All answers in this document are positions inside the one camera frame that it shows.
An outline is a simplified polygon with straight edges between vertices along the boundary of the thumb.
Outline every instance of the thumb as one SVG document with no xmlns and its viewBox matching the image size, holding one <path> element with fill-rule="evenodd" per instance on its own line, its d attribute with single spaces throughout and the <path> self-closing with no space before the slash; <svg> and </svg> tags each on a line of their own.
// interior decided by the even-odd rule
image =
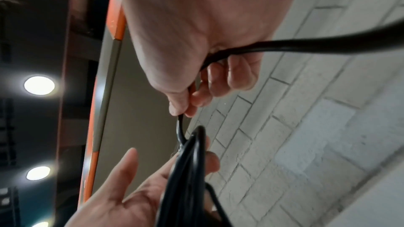
<svg viewBox="0 0 404 227">
<path fill-rule="evenodd" d="M 179 93 L 166 93 L 168 100 L 170 101 L 170 114 L 178 116 L 183 114 L 189 105 L 189 91 L 185 89 Z"/>
<path fill-rule="evenodd" d="M 134 148 L 129 149 L 113 168 L 94 197 L 121 203 L 128 186 L 135 178 L 138 170 L 138 160 L 137 150 Z"/>
</svg>

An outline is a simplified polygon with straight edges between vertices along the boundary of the round ceiling light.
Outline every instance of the round ceiling light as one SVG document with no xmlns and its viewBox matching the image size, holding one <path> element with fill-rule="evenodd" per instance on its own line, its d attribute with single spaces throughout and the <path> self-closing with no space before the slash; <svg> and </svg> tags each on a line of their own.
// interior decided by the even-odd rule
<svg viewBox="0 0 404 227">
<path fill-rule="evenodd" d="M 47 77 L 30 77 L 24 83 L 24 88 L 35 95 L 47 95 L 55 89 L 55 83 Z"/>
<path fill-rule="evenodd" d="M 40 223 L 35 224 L 32 227 L 48 227 L 48 226 L 49 226 L 48 222 L 40 222 Z"/>
<path fill-rule="evenodd" d="M 49 175 L 51 169 L 46 166 L 36 167 L 28 171 L 27 179 L 31 181 L 40 180 Z"/>
</svg>

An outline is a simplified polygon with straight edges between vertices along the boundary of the skin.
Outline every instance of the skin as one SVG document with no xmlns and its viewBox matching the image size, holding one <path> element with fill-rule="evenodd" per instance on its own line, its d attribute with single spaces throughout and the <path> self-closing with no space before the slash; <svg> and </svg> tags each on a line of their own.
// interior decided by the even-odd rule
<svg viewBox="0 0 404 227">
<path fill-rule="evenodd" d="M 177 155 L 149 176 L 125 198 L 128 186 L 136 176 L 138 153 L 131 148 L 114 167 L 100 189 L 77 210 L 65 227 L 152 227 L 161 196 Z M 205 174 L 217 172 L 219 158 L 212 152 L 205 155 Z M 205 196 L 205 209 L 212 211 L 212 202 Z"/>
<path fill-rule="evenodd" d="M 262 53 L 230 56 L 200 74 L 199 69 L 209 53 L 270 40 L 291 2 L 122 0 L 139 62 L 150 84 L 168 97 L 174 116 L 193 116 L 213 97 L 251 89 Z"/>
</svg>

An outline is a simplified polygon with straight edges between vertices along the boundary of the person's left hand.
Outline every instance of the person's left hand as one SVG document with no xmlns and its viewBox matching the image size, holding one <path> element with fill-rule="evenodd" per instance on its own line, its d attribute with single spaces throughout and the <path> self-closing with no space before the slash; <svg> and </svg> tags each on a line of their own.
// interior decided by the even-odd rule
<svg viewBox="0 0 404 227">
<path fill-rule="evenodd" d="M 206 152 L 205 174 L 217 172 L 219 158 Z M 133 193 L 125 192 L 136 175 L 138 153 L 131 148 L 114 167 L 100 189 L 71 217 L 65 227 L 152 227 L 160 198 L 177 155 L 149 176 Z"/>
</svg>

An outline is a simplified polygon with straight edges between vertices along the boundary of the black cord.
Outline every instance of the black cord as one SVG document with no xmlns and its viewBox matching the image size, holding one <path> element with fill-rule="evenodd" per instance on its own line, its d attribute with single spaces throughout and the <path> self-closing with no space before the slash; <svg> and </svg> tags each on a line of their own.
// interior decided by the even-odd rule
<svg viewBox="0 0 404 227">
<path fill-rule="evenodd" d="M 404 20 L 367 32 L 318 39 L 278 40 L 258 42 L 239 48 L 218 51 L 208 56 L 201 70 L 211 63 L 253 52 L 299 52 L 322 54 L 357 54 L 391 50 L 404 46 Z M 213 188 L 205 183 L 205 142 L 203 126 L 198 126 L 187 140 L 183 132 L 183 115 L 178 116 L 177 138 L 180 150 L 175 167 L 168 178 L 160 204 L 156 226 L 213 226 L 231 227 Z M 221 220 L 207 215 L 203 209 L 205 189 L 212 197 Z"/>
</svg>

